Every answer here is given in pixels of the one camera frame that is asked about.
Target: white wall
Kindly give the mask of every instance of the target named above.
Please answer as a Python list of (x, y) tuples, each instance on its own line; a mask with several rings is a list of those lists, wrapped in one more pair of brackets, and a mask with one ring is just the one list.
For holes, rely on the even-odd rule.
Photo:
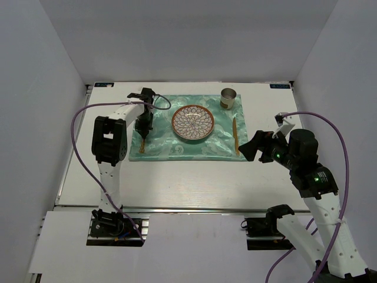
[[(362, 256), (377, 269), (377, 1), (337, 3), (295, 82), (300, 110), (323, 114), (344, 135), (350, 157), (349, 226)], [(344, 191), (345, 161), (336, 134), (303, 117), (320, 159)]]
[(0, 281), (23, 282), (85, 86), (37, 0), (0, 9)]
[(85, 83), (294, 80), (337, 0), (41, 0)]

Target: gold utensil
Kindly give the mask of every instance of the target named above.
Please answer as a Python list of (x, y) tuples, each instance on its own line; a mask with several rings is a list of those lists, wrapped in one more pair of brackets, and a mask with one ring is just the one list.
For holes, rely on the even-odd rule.
[(233, 137), (234, 137), (234, 149), (236, 150), (237, 156), (240, 156), (240, 151), (238, 150), (238, 136), (237, 136), (236, 118), (233, 118)]

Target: cable tie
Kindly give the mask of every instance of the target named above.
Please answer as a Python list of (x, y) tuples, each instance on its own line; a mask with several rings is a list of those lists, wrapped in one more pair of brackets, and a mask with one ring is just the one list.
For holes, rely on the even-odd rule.
[(130, 99), (127, 99), (127, 103), (128, 103), (128, 105), (136, 105)]
[(336, 223), (335, 223), (335, 224), (337, 224), (337, 223), (343, 224), (343, 223), (346, 223), (346, 221), (345, 221), (345, 220), (342, 220), (342, 219), (340, 219), (340, 218), (338, 218), (338, 219), (336, 220)]

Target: decorative plate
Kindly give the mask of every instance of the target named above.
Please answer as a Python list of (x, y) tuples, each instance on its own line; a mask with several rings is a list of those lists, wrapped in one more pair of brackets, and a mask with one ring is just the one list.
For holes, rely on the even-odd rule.
[(212, 113), (200, 105), (179, 108), (171, 119), (173, 130), (187, 140), (200, 140), (208, 136), (214, 127)]

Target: placemat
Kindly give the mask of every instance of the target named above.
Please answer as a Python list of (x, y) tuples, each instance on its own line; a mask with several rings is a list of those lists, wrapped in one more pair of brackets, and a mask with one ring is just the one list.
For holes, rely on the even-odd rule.
[[(247, 131), (243, 116), (241, 96), (238, 94), (233, 108), (220, 107), (220, 95), (166, 95), (171, 102), (169, 110), (154, 110), (153, 130), (145, 140), (145, 151), (139, 153), (142, 138), (133, 130), (130, 161), (167, 161), (167, 160), (218, 160), (246, 161), (234, 149), (233, 118), (237, 122), (239, 145), (247, 143)], [(167, 107), (163, 98), (158, 98), (156, 106)], [(171, 126), (174, 112), (186, 105), (201, 105), (211, 111), (214, 129), (201, 140), (184, 140), (175, 134)]]

